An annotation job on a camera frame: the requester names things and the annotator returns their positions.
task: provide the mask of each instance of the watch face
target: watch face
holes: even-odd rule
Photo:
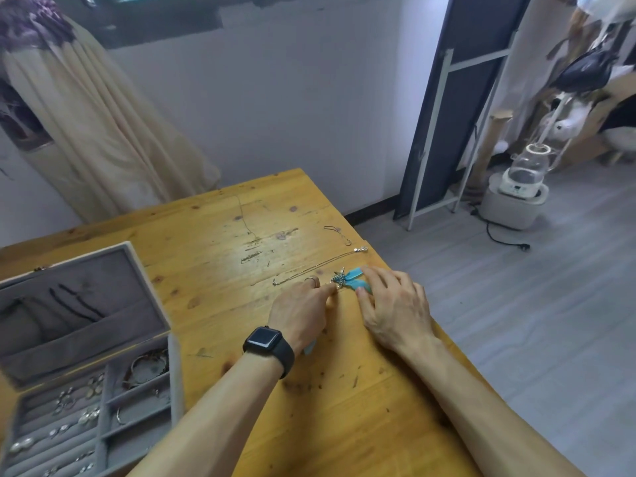
[[[278,340],[280,332],[270,328],[256,328],[247,339],[252,345],[262,346],[263,348],[271,348]]]

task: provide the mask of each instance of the table surface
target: table surface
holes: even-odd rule
[[[352,241],[323,228],[332,225]],[[181,343],[186,405],[239,358],[246,335],[266,322],[272,285],[366,245],[301,171],[291,170],[148,208],[0,250],[0,280],[129,240]],[[321,268],[385,266],[370,248]],[[477,370],[436,326],[452,353]],[[15,396],[0,385],[6,419]],[[374,344],[355,294],[328,305],[328,325],[310,356],[278,384],[234,473],[249,476],[481,475],[432,395]]]

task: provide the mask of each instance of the purple fabric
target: purple fabric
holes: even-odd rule
[[[52,0],[0,2],[0,50],[46,49],[75,39],[72,26]]]

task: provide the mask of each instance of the beige curtain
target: beige curtain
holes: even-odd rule
[[[219,170],[135,89],[89,32],[3,55],[55,149],[26,158],[86,222],[214,189]]]

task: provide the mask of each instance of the jewelry box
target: jewelry box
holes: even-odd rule
[[[0,477],[114,477],[184,413],[179,344],[132,244],[0,282],[0,368],[20,398]]]

